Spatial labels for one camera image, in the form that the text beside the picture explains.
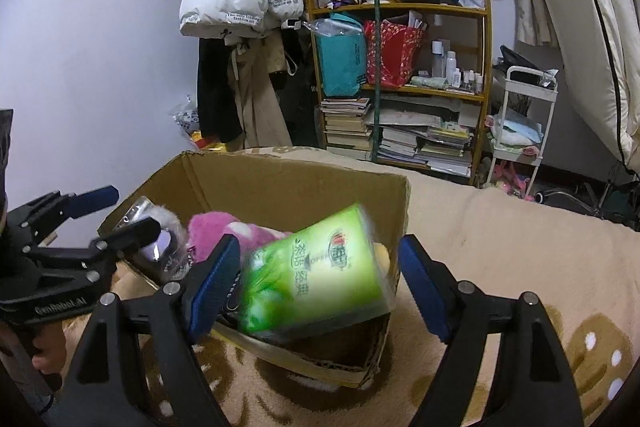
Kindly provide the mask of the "person's left hand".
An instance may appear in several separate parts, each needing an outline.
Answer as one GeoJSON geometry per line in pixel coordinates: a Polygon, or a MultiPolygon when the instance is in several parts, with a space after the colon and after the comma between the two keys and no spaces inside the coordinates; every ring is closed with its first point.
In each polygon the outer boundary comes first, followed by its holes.
{"type": "MultiPolygon", "coordinates": [[[[20,344],[17,335],[6,323],[1,323],[1,352],[8,357],[20,344]]],[[[32,345],[36,353],[32,356],[32,366],[37,371],[49,375],[60,373],[66,362],[66,338],[60,322],[37,327],[32,345]]]]}

